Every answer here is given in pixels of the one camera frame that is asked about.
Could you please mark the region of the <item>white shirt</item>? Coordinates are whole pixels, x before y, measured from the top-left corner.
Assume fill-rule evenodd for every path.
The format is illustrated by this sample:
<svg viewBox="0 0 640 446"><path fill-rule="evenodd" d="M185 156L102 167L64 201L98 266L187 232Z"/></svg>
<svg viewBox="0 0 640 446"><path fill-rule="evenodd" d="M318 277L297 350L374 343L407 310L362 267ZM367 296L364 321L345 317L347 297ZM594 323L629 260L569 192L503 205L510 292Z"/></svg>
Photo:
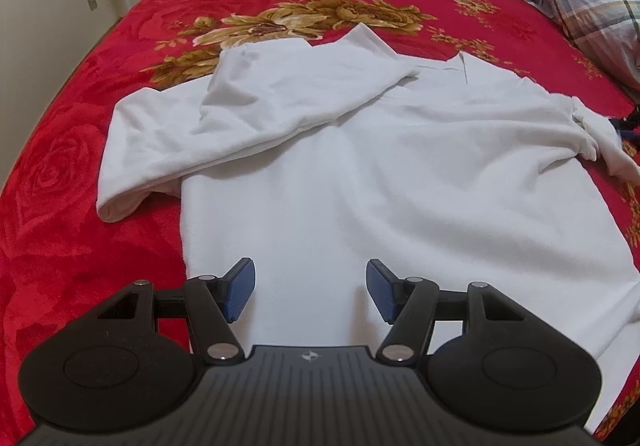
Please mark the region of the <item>white shirt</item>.
<svg viewBox="0 0 640 446"><path fill-rule="evenodd" d="M175 195L189 276L250 257L246 346L374 344L372 258L447 290L488 282L597 359L594 429L639 355L639 273L589 161L638 183L579 99L470 54L397 54L358 25L229 48L210 77L120 100L96 210L114 223Z"/></svg>

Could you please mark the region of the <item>red floral bed blanket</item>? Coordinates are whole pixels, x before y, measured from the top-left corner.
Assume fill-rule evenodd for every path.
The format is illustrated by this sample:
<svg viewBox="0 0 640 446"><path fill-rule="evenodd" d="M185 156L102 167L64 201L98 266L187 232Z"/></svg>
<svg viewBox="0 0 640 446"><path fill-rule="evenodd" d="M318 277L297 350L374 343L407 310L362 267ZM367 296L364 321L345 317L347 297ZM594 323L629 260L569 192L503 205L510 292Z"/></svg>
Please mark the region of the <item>red floral bed blanket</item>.
<svg viewBox="0 0 640 446"><path fill-rule="evenodd" d="M395 50L447 59L458 50L574 94L622 117L628 94L522 0L142 0L104 37L58 93L1 193L1 440L32 429L17 386L26 355L134 279L182 284L179 204L150 198L121 224L96 216L96 180L115 103L144 86L163 89L215 68L217 47L192 40L224 24L234 39L284 31L304 8L324 12L333 40L358 20Z"/></svg>

